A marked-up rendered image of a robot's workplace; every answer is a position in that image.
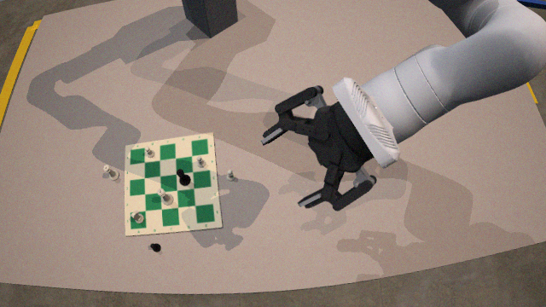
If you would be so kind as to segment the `white pawn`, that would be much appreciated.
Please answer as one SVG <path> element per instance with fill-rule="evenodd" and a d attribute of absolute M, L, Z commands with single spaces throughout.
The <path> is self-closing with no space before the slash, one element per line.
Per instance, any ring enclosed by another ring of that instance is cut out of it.
<path fill-rule="evenodd" d="M 198 156 L 198 157 L 197 157 L 197 161 L 198 161 L 198 162 L 197 162 L 197 165 L 198 165 L 199 167 L 204 167 L 204 166 L 206 165 L 205 160 L 202 160 L 201 156 Z"/>
<path fill-rule="evenodd" d="M 235 180 L 235 173 L 233 173 L 232 170 L 228 170 L 227 179 L 229 181 Z"/>
<path fill-rule="evenodd" d="M 149 158 L 154 157 L 154 150 L 150 150 L 149 147 L 145 147 L 145 150 L 146 150 L 147 156 L 148 156 Z"/>

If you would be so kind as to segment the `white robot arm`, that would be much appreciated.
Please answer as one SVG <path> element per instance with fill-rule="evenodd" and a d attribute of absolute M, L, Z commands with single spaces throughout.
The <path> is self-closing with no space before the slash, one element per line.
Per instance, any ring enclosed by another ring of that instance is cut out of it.
<path fill-rule="evenodd" d="M 465 39 L 431 44 L 362 86 L 343 78 L 332 87 L 382 168 L 398 161 L 400 142 L 435 119 L 518 88 L 546 66 L 546 22 L 517 0 L 428 1 Z"/>

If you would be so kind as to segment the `green and white chessboard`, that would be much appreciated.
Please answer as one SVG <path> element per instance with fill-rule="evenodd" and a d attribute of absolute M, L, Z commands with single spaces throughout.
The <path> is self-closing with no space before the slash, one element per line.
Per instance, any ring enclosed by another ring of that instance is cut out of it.
<path fill-rule="evenodd" d="M 197 165 L 198 156 L 204 167 Z M 181 185 L 178 169 L 190 177 L 189 185 Z M 171 205 L 163 203 L 159 188 L 172 195 Z M 131 217 L 136 210 L 142 223 Z M 125 236 L 222 227 L 213 132 L 125 146 Z"/>

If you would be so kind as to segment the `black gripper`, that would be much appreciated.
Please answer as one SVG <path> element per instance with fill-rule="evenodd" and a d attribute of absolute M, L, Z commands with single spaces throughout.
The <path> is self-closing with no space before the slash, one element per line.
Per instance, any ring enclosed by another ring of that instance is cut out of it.
<path fill-rule="evenodd" d="M 363 167 L 374 156 L 340 103 L 337 101 L 327 106 L 322 94 L 323 87 L 318 85 L 278 103 L 275 111 L 279 121 L 263 134 L 261 142 L 263 145 L 273 142 L 288 130 L 308 136 L 308 145 L 316 154 L 319 164 L 328 169 L 323 188 L 304 197 L 298 202 L 299 207 L 312 208 L 327 201 L 335 211 L 340 211 L 368 193 L 376 184 L 376 177 L 370 176 Z M 293 108 L 304 103 L 317 108 L 314 119 L 293 116 Z M 341 194 L 338 188 L 345 172 L 356 173 L 356 179 L 353 181 L 354 187 Z"/>

